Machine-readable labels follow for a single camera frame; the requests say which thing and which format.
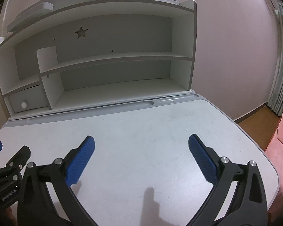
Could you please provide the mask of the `grey drawer with knob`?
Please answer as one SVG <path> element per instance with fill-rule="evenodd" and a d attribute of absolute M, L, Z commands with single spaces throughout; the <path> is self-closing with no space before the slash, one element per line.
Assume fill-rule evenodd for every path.
<path fill-rule="evenodd" d="M 14 93 L 8 99 L 15 113 L 47 107 L 40 85 Z"/>

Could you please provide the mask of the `white desk hutch shelf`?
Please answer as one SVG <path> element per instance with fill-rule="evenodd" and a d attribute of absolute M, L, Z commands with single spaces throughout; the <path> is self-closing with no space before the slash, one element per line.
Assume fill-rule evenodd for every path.
<path fill-rule="evenodd" d="M 197 3 L 97 0 L 50 11 L 0 38 L 0 92 L 11 119 L 192 92 Z M 8 97 L 41 86 L 47 107 Z"/>

